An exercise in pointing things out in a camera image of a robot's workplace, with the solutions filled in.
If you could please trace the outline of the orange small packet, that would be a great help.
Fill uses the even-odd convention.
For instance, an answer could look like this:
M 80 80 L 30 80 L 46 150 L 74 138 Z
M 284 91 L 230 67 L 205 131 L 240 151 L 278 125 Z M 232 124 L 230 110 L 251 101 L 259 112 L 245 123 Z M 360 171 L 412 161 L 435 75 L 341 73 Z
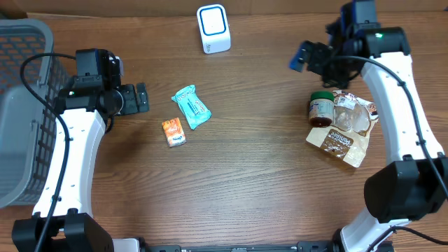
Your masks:
M 180 146 L 186 143 L 186 136 L 179 118 L 164 121 L 162 128 L 169 147 Z

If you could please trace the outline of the green-lidded jar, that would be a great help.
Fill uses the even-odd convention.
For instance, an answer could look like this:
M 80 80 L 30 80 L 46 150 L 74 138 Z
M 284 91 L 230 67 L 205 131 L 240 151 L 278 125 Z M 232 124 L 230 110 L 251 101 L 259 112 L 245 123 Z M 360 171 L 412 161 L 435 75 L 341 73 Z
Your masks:
M 334 119 L 334 96 L 331 92 L 313 92 L 309 102 L 309 123 L 312 127 L 327 127 Z

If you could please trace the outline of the teal long snack packet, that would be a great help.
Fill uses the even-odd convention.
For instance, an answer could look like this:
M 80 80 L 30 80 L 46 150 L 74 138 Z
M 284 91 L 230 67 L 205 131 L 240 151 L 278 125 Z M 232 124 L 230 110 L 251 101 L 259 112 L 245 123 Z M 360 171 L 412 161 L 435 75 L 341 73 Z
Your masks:
M 185 116 L 191 130 L 205 123 L 211 117 L 211 111 L 199 99 L 196 94 L 195 85 L 189 85 L 179 90 L 172 98 L 178 104 L 179 109 Z

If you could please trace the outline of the beige brown snack pouch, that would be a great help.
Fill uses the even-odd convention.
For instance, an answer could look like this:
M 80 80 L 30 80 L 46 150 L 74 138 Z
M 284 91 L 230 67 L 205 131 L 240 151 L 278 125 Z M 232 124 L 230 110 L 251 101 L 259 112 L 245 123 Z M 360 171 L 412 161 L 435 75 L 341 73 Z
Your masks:
M 331 93 L 335 98 L 332 124 L 312 127 L 306 142 L 358 168 L 367 153 L 370 133 L 379 119 L 377 107 L 343 90 Z

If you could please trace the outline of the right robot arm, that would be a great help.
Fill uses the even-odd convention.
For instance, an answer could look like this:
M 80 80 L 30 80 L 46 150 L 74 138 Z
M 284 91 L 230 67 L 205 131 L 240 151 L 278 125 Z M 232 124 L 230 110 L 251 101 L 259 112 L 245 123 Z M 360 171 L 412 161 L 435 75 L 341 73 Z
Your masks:
M 299 241 L 298 251 L 392 251 L 389 236 L 434 214 L 447 201 L 447 156 L 426 119 L 404 30 L 383 27 L 372 0 L 343 5 L 326 28 L 327 44 L 303 42 L 290 62 L 344 89 L 356 76 L 368 86 L 386 143 L 386 166 L 364 185 L 365 208 L 330 241 Z

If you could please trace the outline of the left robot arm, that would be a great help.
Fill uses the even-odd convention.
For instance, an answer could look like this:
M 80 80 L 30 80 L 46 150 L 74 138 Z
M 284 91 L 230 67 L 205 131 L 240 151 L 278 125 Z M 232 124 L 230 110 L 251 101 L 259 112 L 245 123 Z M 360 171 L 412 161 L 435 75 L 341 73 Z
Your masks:
M 1 96 L 1 205 L 30 205 L 13 224 L 19 251 L 145 251 L 140 237 L 114 239 L 92 214 L 102 137 L 116 116 L 149 110 L 143 84 L 124 85 L 120 60 L 77 50 L 76 73 L 51 50 L 20 66 L 21 86 Z

